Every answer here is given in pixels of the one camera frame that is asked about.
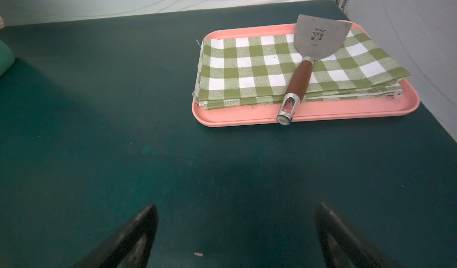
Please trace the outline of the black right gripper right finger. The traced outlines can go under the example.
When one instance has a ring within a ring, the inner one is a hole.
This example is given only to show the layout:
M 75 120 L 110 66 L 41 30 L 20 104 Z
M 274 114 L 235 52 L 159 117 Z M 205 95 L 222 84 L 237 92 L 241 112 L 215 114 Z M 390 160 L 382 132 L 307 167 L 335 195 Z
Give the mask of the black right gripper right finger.
M 328 268 L 402 268 L 393 257 L 376 247 L 324 202 L 314 211 L 324 262 Z

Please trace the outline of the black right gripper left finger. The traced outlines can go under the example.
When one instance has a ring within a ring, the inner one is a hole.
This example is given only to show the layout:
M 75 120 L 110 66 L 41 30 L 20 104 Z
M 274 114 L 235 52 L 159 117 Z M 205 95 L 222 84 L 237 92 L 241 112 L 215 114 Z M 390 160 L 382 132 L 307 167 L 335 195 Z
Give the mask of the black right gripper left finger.
M 159 220 L 155 205 L 146 205 L 75 268 L 145 268 L 151 254 Z

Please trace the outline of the pink plastic tray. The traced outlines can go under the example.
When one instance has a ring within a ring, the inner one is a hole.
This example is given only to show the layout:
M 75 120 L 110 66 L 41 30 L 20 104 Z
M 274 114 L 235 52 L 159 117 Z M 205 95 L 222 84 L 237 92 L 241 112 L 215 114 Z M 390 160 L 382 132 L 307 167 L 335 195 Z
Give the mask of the pink plastic tray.
M 234 39 L 262 34 L 293 34 L 296 24 L 279 24 L 241 29 L 217 30 L 207 39 Z M 398 117 L 414 112 L 420 105 L 420 97 L 408 80 L 400 82 L 403 95 L 398 98 L 352 99 L 327 102 L 311 102 L 299 105 L 294 122 L 336 119 Z M 236 106 L 206 111 L 196 102 L 192 104 L 194 117 L 208 127 L 233 127 L 242 125 L 275 124 L 280 105 Z

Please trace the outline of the green white checkered cloth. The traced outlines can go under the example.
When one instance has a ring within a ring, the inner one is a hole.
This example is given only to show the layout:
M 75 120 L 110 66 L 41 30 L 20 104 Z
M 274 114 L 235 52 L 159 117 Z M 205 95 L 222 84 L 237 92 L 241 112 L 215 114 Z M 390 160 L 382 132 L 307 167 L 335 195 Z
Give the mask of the green white checkered cloth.
M 194 91 L 206 110 L 280 103 L 302 56 L 292 34 L 204 39 Z M 400 96 L 409 77 L 363 30 L 352 29 L 333 55 L 314 63 L 307 102 Z

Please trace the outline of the mint green trash bin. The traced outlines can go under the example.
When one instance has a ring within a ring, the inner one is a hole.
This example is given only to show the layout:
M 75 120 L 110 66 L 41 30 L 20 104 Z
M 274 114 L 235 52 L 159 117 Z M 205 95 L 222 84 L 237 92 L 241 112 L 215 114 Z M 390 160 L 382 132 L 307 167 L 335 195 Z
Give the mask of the mint green trash bin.
M 2 77 L 15 62 L 13 51 L 0 40 L 0 76 Z

